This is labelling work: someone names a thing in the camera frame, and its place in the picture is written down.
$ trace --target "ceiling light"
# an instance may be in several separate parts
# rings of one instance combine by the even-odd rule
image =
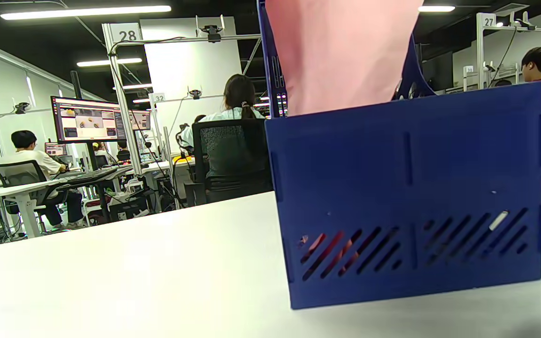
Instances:
[[[169,12],[169,11],[170,11],[170,6],[140,6],[140,7],[116,7],[116,8],[61,9],[57,11],[8,13],[8,14],[2,14],[1,17],[6,20],[26,20],[26,19],[49,19],[52,17],[71,17],[71,16],[160,13],[160,12]]]
[[[421,6],[419,12],[443,13],[455,10],[454,6]]]
[[[142,85],[123,85],[122,89],[141,89],[141,88],[152,88],[152,84],[142,84]]]
[[[126,63],[140,63],[143,60],[140,58],[134,58],[134,59],[120,59],[118,60],[118,64],[126,64]],[[101,60],[101,61],[86,61],[86,62],[78,62],[77,66],[79,67],[93,67],[93,66],[109,66],[110,60]]]

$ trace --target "monitor screen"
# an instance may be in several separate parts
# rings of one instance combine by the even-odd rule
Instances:
[[[126,139],[118,103],[51,97],[58,143]]]
[[[148,131],[152,128],[152,119],[148,111],[131,110],[129,117],[134,131]]]
[[[45,152],[49,155],[64,156],[66,152],[66,144],[45,143]]]

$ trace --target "black mesh chair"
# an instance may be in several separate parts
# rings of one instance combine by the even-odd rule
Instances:
[[[97,161],[97,168],[101,169],[105,167],[106,165],[109,165],[108,159],[105,155],[96,155],[95,161]]]
[[[189,206],[272,191],[265,120],[193,124],[195,177],[185,184]]]
[[[47,181],[47,178],[35,160],[0,164],[0,182],[4,188],[45,181]],[[63,185],[67,184],[54,184],[30,194],[30,198],[37,201],[35,212],[39,214],[39,227],[41,229],[41,233],[47,234],[45,223],[43,223],[43,220],[41,219],[43,216],[43,211],[46,207],[45,204],[53,200],[55,200],[56,204],[62,204],[66,201],[66,197],[68,195],[67,189],[56,193],[57,189]],[[6,204],[6,209],[10,214],[18,214],[20,212],[15,203],[10,203],[10,201],[6,201],[5,198],[4,202]]]

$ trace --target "keyboard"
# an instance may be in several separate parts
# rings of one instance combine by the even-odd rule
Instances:
[[[92,171],[90,173],[83,173],[77,177],[73,177],[72,179],[68,180],[68,184],[88,184],[90,182],[96,182],[98,180],[103,179],[104,177],[114,174],[116,171],[118,171],[118,168],[107,168],[107,169],[99,169],[97,171]]]

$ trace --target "ponytail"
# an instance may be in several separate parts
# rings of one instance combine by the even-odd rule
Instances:
[[[245,118],[256,118],[254,115],[254,111],[252,110],[252,107],[250,107],[249,103],[243,101],[241,103],[241,119]]]

